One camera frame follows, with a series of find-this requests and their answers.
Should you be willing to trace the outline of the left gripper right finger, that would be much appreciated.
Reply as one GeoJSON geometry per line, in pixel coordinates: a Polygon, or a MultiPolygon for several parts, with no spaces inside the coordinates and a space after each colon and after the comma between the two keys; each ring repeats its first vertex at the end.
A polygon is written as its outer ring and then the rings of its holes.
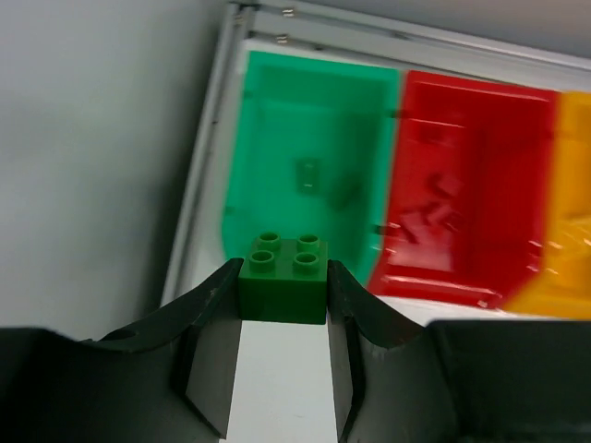
{"type": "Polygon", "coordinates": [[[328,265],[328,333],[340,442],[454,442],[459,419],[429,331],[328,265]]]}

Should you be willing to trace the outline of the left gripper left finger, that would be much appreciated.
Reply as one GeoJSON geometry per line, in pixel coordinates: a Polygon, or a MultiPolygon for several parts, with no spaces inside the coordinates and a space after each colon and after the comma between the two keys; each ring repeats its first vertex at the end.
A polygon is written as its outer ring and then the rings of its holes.
{"type": "Polygon", "coordinates": [[[242,322],[232,258],[203,283],[92,349],[85,442],[219,442],[227,434],[242,322]]]}

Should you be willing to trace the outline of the green square lego brick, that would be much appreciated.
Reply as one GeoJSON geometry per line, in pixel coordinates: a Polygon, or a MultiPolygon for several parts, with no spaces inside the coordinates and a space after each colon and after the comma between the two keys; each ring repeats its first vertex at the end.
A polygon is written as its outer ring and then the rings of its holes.
{"type": "Polygon", "coordinates": [[[326,323],[328,243],[312,233],[285,239],[276,232],[253,242],[238,277],[244,320],[326,323]]]}

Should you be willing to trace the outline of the small green lego plate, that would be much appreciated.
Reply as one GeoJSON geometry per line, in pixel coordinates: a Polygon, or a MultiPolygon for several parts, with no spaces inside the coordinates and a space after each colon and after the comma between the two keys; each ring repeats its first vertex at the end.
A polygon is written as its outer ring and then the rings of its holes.
{"type": "Polygon", "coordinates": [[[300,158],[296,160],[296,190],[304,195],[317,195],[320,192],[320,160],[300,158]]]}

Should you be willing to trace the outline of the green lego slope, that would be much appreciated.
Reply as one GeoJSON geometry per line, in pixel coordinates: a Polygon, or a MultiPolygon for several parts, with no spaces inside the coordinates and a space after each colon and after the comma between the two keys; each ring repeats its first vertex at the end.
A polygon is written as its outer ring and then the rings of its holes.
{"type": "Polygon", "coordinates": [[[343,210],[356,201],[362,190],[362,180],[356,175],[341,175],[330,189],[327,201],[333,210],[343,210]]]}

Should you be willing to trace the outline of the yellow plastic bin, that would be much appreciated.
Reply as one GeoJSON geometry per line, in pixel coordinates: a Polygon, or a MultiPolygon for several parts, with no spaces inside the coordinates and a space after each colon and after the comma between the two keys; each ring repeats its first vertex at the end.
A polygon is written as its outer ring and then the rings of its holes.
{"type": "Polygon", "coordinates": [[[590,318],[590,94],[561,95],[541,270],[503,309],[590,318]]]}

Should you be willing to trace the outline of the green plastic bin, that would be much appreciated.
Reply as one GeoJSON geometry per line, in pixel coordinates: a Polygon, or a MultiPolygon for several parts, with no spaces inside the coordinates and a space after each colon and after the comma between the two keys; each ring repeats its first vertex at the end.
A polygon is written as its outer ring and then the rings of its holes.
{"type": "Polygon", "coordinates": [[[401,74],[287,54],[247,57],[221,237],[315,234],[367,282],[380,248],[401,74]]]}

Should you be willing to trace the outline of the red plastic bin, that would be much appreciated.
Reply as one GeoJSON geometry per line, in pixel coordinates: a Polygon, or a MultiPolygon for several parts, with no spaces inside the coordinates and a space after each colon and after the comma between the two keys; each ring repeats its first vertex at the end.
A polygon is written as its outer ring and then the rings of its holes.
{"type": "Polygon", "coordinates": [[[372,293],[495,309],[537,274],[558,101],[406,74],[372,293]]]}

